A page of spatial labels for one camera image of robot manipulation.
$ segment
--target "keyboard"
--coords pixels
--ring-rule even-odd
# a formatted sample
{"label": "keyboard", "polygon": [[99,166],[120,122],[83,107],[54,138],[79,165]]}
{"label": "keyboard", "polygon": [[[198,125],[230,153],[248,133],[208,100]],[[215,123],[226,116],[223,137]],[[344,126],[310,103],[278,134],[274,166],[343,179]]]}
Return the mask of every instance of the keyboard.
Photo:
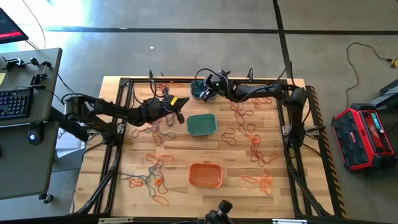
{"label": "keyboard", "polygon": [[31,87],[0,90],[0,121],[28,118],[32,97]]}

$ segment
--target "monitor screen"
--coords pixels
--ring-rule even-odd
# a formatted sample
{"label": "monitor screen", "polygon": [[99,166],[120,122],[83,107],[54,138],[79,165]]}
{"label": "monitor screen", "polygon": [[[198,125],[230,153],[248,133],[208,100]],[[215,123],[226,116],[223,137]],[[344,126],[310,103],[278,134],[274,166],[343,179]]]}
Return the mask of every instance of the monitor screen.
{"label": "monitor screen", "polygon": [[0,44],[28,40],[28,36],[0,8]]}

